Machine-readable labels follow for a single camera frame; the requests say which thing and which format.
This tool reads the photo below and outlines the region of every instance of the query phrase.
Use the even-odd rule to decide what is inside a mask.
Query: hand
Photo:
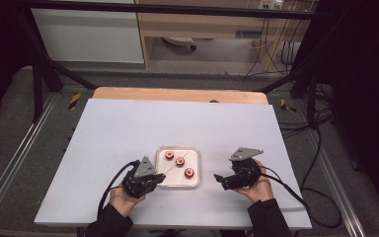
[[[266,169],[263,168],[263,163],[258,160],[255,160],[257,164],[261,167],[261,172],[265,174]],[[258,200],[266,201],[273,198],[272,188],[270,186],[270,181],[267,177],[260,176],[257,182],[250,188],[240,188],[234,190],[238,194],[241,194],[248,198],[251,203],[255,203]]]
[[[122,187],[110,191],[110,204],[124,217],[127,217],[134,207],[145,199],[146,196],[130,197]]]

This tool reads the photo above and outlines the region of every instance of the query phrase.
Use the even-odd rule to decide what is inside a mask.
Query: white tray
[[[165,157],[167,151],[174,152],[174,158]],[[175,163],[178,157],[184,157],[185,164],[178,167]],[[184,174],[186,168],[193,169],[193,176],[187,178]],[[156,171],[166,175],[165,180],[158,186],[169,189],[192,189],[200,183],[199,151],[192,146],[162,146],[156,153]]]

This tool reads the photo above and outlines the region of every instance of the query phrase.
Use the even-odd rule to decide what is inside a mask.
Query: small round object on board
[[[172,160],[174,158],[174,152],[173,151],[167,151],[167,152],[165,152],[165,157],[168,160]]]
[[[191,178],[193,176],[193,169],[192,168],[187,168],[184,172],[187,178]]]
[[[186,160],[183,157],[178,157],[175,162],[177,163],[178,167],[183,167],[186,163]]]

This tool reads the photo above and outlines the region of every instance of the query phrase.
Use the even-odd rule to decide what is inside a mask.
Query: yellow and black tape
[[[290,111],[292,113],[297,113],[297,110],[294,109],[294,108],[289,108],[285,105],[285,100],[284,99],[281,99],[281,109],[284,110],[284,111]]]
[[[72,111],[75,109],[76,104],[78,103],[80,97],[81,97],[81,93],[76,93],[72,97],[72,100],[70,101],[69,107],[67,108],[69,111]]]

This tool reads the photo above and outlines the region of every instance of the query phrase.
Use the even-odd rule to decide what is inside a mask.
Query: black sleeve
[[[85,229],[85,237],[122,237],[131,228],[130,217],[123,217],[111,204],[104,207],[97,221]]]
[[[276,199],[255,202],[248,208],[255,237],[291,236]]]

